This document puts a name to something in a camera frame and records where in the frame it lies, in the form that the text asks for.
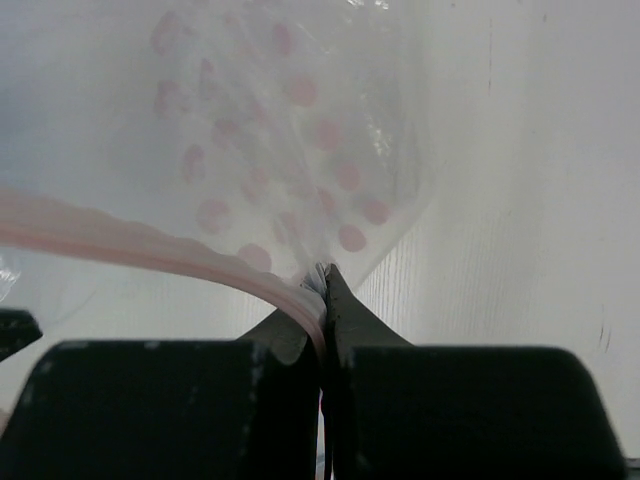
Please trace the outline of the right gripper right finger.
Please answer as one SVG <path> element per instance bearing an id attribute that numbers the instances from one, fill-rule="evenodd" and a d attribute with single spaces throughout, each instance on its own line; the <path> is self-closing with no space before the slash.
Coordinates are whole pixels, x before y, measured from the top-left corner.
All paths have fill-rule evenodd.
<path id="1" fill-rule="evenodd" d="M 327 281 L 326 441 L 338 479 L 624 479 L 591 374 L 546 346 L 415 346 Z"/>

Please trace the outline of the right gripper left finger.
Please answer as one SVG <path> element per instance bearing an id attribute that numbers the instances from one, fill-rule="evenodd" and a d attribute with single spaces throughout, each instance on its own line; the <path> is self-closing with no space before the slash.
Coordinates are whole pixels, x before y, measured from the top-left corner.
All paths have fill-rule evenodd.
<path id="1" fill-rule="evenodd" d="M 319 367 L 276 311 L 233 341 L 77 340 L 28 376 L 5 479 L 311 479 Z"/>

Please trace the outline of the clear pink-dotted zip bag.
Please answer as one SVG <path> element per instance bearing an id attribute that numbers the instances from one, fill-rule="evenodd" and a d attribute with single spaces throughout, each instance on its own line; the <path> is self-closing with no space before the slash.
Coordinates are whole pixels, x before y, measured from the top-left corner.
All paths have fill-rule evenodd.
<path id="1" fill-rule="evenodd" d="M 1 301 L 46 323 L 114 265 L 222 284 L 325 350 L 424 208 L 421 1 L 5 1 Z"/>

